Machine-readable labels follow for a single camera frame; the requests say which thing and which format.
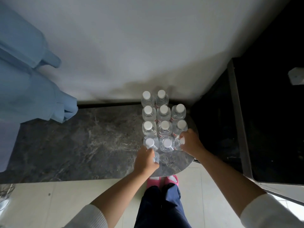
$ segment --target white sleeve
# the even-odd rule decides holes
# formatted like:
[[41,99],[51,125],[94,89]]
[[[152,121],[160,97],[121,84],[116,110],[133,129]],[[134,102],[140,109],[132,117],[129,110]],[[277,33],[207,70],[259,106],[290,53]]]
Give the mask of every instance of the white sleeve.
[[64,228],[108,228],[101,211],[94,205],[86,205]]
[[294,214],[268,194],[263,194],[249,203],[240,219],[246,228],[304,227]]

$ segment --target pink slipper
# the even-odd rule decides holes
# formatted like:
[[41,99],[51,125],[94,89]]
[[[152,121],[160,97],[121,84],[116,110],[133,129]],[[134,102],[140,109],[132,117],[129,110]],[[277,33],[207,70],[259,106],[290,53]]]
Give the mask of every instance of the pink slipper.
[[157,186],[158,188],[161,186],[161,178],[160,177],[150,177],[147,180],[147,188],[151,186]]
[[176,175],[172,175],[172,176],[168,176],[165,178],[165,185],[169,184],[169,183],[173,183],[176,184],[178,186],[178,178]]

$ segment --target hand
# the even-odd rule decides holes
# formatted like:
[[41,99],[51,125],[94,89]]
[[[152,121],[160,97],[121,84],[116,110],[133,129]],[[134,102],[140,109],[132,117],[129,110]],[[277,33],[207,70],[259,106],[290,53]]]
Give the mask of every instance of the hand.
[[203,152],[205,147],[199,140],[199,137],[192,129],[188,129],[187,131],[183,131],[179,138],[185,138],[185,144],[181,145],[181,148],[186,153],[190,154],[193,157],[197,157],[200,152]]
[[151,176],[159,168],[159,164],[153,161],[154,156],[152,148],[147,150],[147,147],[141,146],[135,159],[134,172]]

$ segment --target leg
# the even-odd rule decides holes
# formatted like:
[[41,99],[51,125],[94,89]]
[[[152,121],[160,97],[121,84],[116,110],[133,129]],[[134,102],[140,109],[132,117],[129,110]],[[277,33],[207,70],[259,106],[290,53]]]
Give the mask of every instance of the leg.
[[161,195],[161,190],[157,186],[151,186],[146,190],[140,202],[134,228],[159,227]]
[[181,194],[178,186],[169,183],[163,187],[163,193],[165,199],[162,203],[162,212],[166,227],[191,228],[180,201]]

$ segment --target gray marble countertop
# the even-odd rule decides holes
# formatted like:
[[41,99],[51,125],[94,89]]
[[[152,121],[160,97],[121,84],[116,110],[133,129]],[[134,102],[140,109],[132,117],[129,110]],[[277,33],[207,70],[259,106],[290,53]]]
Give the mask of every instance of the gray marble countertop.
[[[196,130],[189,116],[186,121]],[[63,124],[25,122],[0,184],[122,178],[133,170],[143,143],[142,123],[138,104],[80,109]],[[176,174],[193,161],[183,151],[158,152],[153,176]]]

